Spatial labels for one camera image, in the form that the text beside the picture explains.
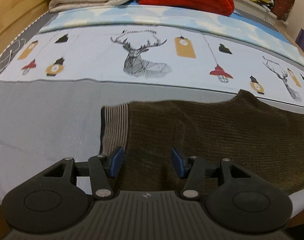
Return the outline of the dark red cushion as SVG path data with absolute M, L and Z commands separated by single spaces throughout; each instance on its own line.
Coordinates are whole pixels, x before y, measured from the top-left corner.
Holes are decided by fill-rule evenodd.
M 286 21 L 293 6 L 295 0 L 273 0 L 274 5 L 271 12 L 277 16 L 278 20 Z

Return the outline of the light blue patterned quilt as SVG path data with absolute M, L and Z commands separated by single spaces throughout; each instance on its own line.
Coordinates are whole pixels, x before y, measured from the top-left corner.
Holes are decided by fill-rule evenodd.
M 89 7 L 60 12 L 41 33 L 91 25 L 141 24 L 202 31 L 246 42 L 304 66 L 298 48 L 261 28 L 235 18 L 210 12 L 152 5 Z

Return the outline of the printed grey bed sheet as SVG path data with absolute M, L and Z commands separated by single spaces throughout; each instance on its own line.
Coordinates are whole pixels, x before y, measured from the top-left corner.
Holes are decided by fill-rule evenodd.
M 304 66 L 267 49 L 161 25 L 27 27 L 0 57 L 0 203 L 64 157 L 99 151 L 100 110 L 128 101 L 221 102 L 239 90 L 304 114 Z

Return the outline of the dark olive corduroy pants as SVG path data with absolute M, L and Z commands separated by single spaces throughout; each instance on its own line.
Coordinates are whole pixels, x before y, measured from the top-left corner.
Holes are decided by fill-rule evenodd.
M 120 190 L 180 190 L 173 148 L 216 163 L 229 158 L 287 194 L 304 189 L 304 115 L 241 90 L 229 101 L 157 101 L 103 107 L 102 154 L 125 150 Z

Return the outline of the wooden bed frame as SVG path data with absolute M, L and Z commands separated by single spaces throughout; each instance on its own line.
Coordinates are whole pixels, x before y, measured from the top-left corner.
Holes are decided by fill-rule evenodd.
M 28 25 L 48 11 L 50 0 L 0 0 L 0 54 Z

